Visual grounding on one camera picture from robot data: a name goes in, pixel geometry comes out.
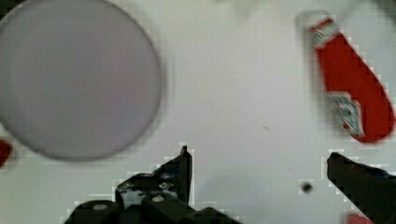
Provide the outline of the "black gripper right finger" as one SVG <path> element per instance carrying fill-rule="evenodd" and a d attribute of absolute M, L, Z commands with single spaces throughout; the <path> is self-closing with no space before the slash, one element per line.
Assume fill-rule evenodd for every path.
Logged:
<path fill-rule="evenodd" d="M 395 224 L 394 175 L 333 152 L 327 177 L 373 224 Z"/>

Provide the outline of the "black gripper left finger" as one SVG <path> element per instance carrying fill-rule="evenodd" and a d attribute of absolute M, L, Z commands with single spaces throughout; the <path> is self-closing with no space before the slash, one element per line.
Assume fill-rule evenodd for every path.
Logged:
<path fill-rule="evenodd" d="M 78 205 L 64 224 L 240 224 L 213 207 L 189 206 L 192 155 L 186 146 L 149 173 L 117 185 L 115 199 Z"/>

